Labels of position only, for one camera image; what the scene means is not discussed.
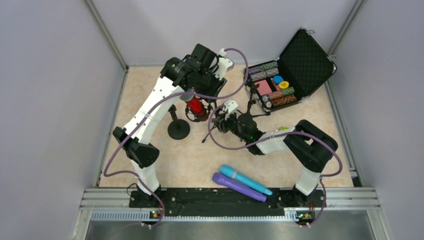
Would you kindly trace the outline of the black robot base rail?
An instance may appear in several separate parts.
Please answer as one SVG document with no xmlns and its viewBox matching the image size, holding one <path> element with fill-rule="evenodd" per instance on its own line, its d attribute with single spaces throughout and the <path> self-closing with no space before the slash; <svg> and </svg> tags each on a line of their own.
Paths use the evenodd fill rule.
<svg viewBox="0 0 424 240">
<path fill-rule="evenodd" d="M 271 188 L 264 202 L 230 188 L 159 188 L 156 196 L 140 189 L 129 193 L 129 207 L 164 209 L 167 217 L 280 217 L 290 208 L 305 211 L 325 206 L 323 190 L 304 196 L 294 188 Z"/>
</svg>

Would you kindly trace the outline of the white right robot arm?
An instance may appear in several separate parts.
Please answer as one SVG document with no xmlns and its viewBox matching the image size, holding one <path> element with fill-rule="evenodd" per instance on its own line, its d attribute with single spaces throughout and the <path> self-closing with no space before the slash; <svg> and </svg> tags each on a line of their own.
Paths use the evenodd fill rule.
<svg viewBox="0 0 424 240">
<path fill-rule="evenodd" d="M 306 119 L 294 127 L 263 132 L 250 114 L 220 113 L 208 121 L 208 129 L 213 128 L 232 133 L 244 143 L 242 148 L 255 156 L 291 151 L 303 166 L 294 189 L 304 196 L 315 191 L 325 166 L 339 147 L 334 138 Z"/>
</svg>

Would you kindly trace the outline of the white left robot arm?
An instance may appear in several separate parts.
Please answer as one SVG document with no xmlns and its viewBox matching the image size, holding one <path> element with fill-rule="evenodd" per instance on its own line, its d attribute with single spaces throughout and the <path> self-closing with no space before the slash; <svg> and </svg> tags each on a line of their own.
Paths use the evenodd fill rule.
<svg viewBox="0 0 424 240">
<path fill-rule="evenodd" d="M 147 196 L 160 187 L 155 169 L 159 150 L 150 143 L 154 131 L 176 100 L 218 96 L 227 82 L 225 74 L 234 66 L 226 54 L 224 49 L 216 53 L 198 43 L 183 59 L 167 60 L 137 113 L 123 127 L 113 130 L 113 136 L 132 161 L 139 190 Z"/>
</svg>

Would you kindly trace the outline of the red glitter microphone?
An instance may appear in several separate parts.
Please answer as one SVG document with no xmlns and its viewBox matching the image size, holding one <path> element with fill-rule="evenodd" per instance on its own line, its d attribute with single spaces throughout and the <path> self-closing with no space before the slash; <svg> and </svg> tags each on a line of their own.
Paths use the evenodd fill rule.
<svg viewBox="0 0 424 240">
<path fill-rule="evenodd" d="M 193 94 L 184 94 L 179 97 L 186 103 L 185 116 L 191 122 L 205 122 L 208 119 L 208 111 L 200 98 Z"/>
</svg>

